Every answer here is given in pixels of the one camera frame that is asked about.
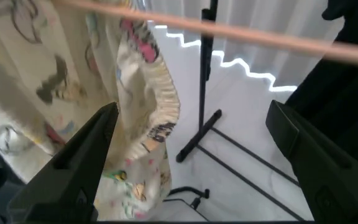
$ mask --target marble floor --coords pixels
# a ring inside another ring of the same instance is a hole
[[[177,153],[198,127],[199,48],[180,47],[179,38],[167,37],[165,29],[155,29],[154,34],[181,101],[179,122],[167,140],[173,187],[189,185],[210,189],[211,198],[203,200],[198,209],[209,220],[295,220],[198,149],[185,162],[175,161]],[[266,80],[245,76],[240,65],[222,68],[220,63],[219,57],[213,57],[206,91],[206,119],[222,109],[223,116],[215,128],[295,178],[290,163],[281,155],[265,126],[271,100],[284,102],[290,93],[272,93]],[[287,179],[212,131],[200,145],[301,218],[313,219],[301,189]],[[194,198],[191,194],[177,197],[189,203]]]

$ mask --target patterned fabric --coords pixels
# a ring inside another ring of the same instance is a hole
[[[0,127],[35,143],[3,156],[24,181],[112,101],[120,115],[94,204],[99,220],[142,219],[169,193],[165,139],[180,105],[147,24],[48,1],[0,0]]]

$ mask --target garment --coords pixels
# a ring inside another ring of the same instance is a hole
[[[344,16],[335,41],[358,44],[358,1],[328,1],[327,20]],[[311,124],[358,160],[358,66],[322,59],[289,97]]]
[[[142,218],[170,191],[165,139],[180,106],[147,23],[0,1],[0,127],[35,143],[3,156],[25,182],[112,101],[120,114],[94,204],[99,220]]]

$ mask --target white patterned cloth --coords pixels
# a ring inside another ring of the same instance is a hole
[[[180,107],[147,23],[49,1],[0,1],[0,130],[35,143],[3,154],[19,177],[33,178],[112,101],[120,115],[94,202],[98,220],[143,219],[170,190],[165,138]]]

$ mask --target bright wavy light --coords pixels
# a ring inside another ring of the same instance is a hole
[[[165,25],[156,25],[155,26],[156,29],[167,29],[168,27]],[[179,38],[180,40],[180,45],[181,47],[185,48],[185,47],[192,47],[192,46],[201,46],[201,41],[200,40],[196,40],[196,41],[192,41],[192,42],[188,42],[185,43],[185,38],[183,36],[183,34],[170,34],[170,33],[166,33],[167,37],[172,37],[172,38]],[[297,86],[273,86],[274,82],[276,81],[276,78],[270,74],[270,73],[255,73],[255,72],[251,72],[249,70],[249,65],[241,58],[236,58],[231,62],[223,62],[223,58],[224,58],[224,52],[222,50],[214,50],[212,51],[212,56],[218,56],[221,58],[221,64],[220,66],[223,68],[228,68],[231,67],[235,64],[239,64],[241,65],[244,70],[246,71],[246,75],[248,77],[251,78],[266,78],[270,81],[270,86],[268,88],[269,91],[271,92],[283,92],[283,91],[290,91],[293,92],[296,90],[296,88],[298,88]]]

